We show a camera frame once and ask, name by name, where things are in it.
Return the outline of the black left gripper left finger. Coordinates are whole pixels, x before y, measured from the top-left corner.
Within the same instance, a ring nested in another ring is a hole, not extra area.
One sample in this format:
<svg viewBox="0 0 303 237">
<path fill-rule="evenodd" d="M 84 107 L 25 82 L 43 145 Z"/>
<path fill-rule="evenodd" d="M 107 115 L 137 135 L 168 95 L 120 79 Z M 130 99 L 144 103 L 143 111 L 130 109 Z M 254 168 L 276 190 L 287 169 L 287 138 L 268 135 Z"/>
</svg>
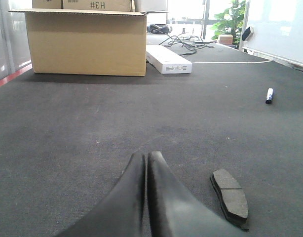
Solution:
<svg viewBox="0 0 303 237">
<path fill-rule="evenodd" d="M 59 237 L 140 237 L 145 201 L 145 156 L 134 153 L 108 195 Z"/>
</svg>

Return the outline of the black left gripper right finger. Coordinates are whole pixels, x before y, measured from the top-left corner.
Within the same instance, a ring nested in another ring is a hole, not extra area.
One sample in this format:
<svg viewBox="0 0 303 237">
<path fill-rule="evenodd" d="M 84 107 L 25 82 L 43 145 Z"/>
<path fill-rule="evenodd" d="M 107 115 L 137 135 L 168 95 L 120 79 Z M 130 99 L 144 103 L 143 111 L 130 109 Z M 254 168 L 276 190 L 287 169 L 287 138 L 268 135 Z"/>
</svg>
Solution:
<svg viewBox="0 0 303 237">
<path fill-rule="evenodd" d="M 243 237 L 183 185 L 160 151 L 148 154 L 147 196 L 154 237 Z"/>
</svg>

